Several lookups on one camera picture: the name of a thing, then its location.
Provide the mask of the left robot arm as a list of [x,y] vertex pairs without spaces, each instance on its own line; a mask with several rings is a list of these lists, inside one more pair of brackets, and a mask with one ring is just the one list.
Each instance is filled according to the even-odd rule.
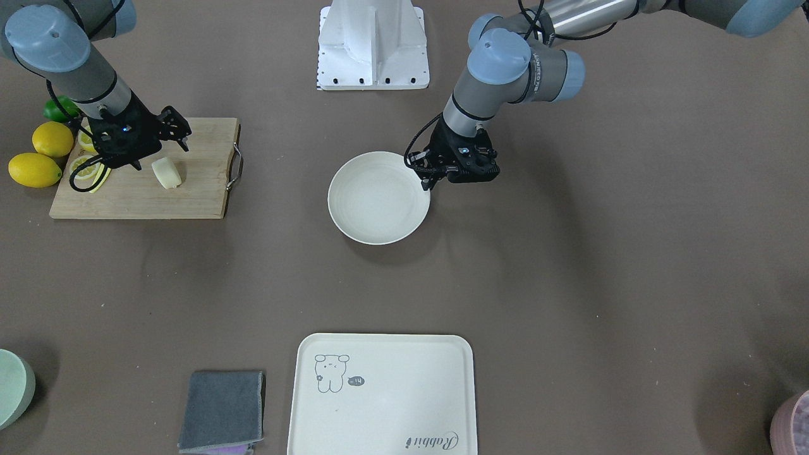
[[583,58],[567,42],[595,39],[639,14],[675,11],[732,35],[766,34],[806,1],[540,1],[518,2],[511,16],[478,17],[468,32],[469,55],[453,92],[435,118],[421,152],[404,164],[428,192],[451,183],[492,181],[500,172],[486,128],[504,104],[560,102],[583,87]]

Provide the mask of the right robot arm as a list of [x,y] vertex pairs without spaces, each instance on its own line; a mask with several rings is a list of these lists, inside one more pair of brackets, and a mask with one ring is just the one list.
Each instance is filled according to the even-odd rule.
[[96,40],[133,31],[131,1],[3,1],[2,50],[49,80],[87,116],[95,151],[110,168],[139,167],[174,141],[187,149],[190,124],[173,107],[153,114],[127,86]]

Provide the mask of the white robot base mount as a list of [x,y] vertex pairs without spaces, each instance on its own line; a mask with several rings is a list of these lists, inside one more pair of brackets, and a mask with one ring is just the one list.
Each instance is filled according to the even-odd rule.
[[410,1],[333,1],[320,10],[319,18],[317,89],[429,86],[422,8]]

